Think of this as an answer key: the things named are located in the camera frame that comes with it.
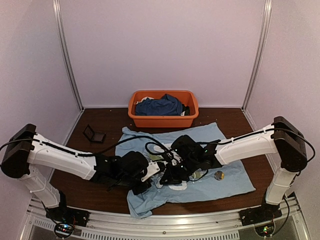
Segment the painted round brooch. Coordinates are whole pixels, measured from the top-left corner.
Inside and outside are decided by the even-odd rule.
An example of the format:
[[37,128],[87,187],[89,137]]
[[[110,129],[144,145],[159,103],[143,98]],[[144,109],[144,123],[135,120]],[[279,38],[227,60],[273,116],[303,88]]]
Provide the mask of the painted round brooch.
[[217,180],[217,181],[221,181],[221,180],[223,180],[224,179],[224,173],[222,172],[222,171],[216,171],[215,173],[214,173],[214,178]]

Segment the light blue printed t-shirt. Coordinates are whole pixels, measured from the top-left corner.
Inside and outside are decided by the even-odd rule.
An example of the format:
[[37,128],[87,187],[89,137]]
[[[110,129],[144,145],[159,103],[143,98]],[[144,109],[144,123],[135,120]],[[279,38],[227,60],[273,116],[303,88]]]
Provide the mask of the light blue printed t-shirt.
[[[149,134],[167,148],[182,135],[188,135],[196,142],[210,142],[225,138],[215,122],[179,131]],[[215,178],[215,173],[218,171],[224,174],[221,180]],[[131,217],[147,218],[153,214],[153,209],[165,203],[204,202],[255,191],[240,160],[224,165],[220,169],[197,170],[190,177],[190,181],[183,181],[176,185],[161,185],[162,176],[162,173],[152,176],[151,187],[141,194],[134,195],[131,190],[128,192],[126,199]]]

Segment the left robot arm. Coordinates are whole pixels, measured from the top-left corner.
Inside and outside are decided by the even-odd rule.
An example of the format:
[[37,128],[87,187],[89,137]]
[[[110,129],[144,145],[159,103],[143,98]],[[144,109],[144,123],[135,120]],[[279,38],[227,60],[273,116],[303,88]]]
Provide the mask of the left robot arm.
[[63,202],[65,197],[36,168],[37,165],[67,172],[84,180],[112,188],[129,185],[137,194],[145,191],[149,179],[160,167],[143,154],[130,151],[124,156],[105,156],[78,151],[52,142],[36,132],[33,124],[25,125],[8,143],[0,168],[13,179],[19,179],[61,222],[72,218],[72,211]]

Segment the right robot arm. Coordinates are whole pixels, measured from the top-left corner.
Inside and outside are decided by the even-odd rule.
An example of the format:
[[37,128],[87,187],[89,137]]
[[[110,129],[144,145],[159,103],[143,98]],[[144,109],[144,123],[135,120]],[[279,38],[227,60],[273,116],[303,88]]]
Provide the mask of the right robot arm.
[[221,168],[238,160],[266,154],[278,154],[280,164],[264,194],[262,205],[256,210],[259,220],[268,220],[279,207],[285,192],[296,175],[308,165],[306,140],[303,134],[284,117],[274,118],[266,127],[242,136],[211,142],[196,142],[188,135],[178,137],[171,145],[181,161],[171,163],[173,153],[160,180],[162,185],[188,181],[198,169]]

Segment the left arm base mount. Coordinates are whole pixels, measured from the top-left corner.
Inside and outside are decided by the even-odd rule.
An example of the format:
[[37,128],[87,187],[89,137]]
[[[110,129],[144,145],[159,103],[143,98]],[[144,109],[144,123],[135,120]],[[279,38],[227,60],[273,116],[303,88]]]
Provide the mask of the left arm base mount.
[[51,219],[54,223],[64,223],[71,226],[86,227],[90,213],[86,210],[80,210],[71,207],[55,207],[44,208],[46,217]]

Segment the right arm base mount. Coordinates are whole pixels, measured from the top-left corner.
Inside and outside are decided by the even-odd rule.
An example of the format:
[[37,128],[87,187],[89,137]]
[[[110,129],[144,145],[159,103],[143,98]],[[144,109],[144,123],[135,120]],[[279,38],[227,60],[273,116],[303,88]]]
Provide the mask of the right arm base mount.
[[268,222],[282,216],[282,212],[277,205],[261,205],[243,209],[238,213],[243,226]]

